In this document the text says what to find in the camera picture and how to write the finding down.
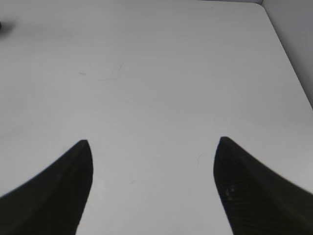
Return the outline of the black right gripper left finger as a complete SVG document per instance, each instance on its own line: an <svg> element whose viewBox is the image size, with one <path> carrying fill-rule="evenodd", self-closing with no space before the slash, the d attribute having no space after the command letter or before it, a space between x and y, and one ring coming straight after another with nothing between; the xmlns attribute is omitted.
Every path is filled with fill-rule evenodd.
<svg viewBox="0 0 313 235"><path fill-rule="evenodd" d="M78 141L45 170L0 198L2 235L74 235L93 181L92 153Z"/></svg>

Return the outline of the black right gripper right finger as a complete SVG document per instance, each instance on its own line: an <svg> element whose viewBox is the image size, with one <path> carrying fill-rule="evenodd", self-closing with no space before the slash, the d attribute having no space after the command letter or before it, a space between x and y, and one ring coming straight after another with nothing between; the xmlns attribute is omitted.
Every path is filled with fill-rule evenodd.
<svg viewBox="0 0 313 235"><path fill-rule="evenodd" d="M313 195L221 137L214 181L235 235L311 235Z"/></svg>

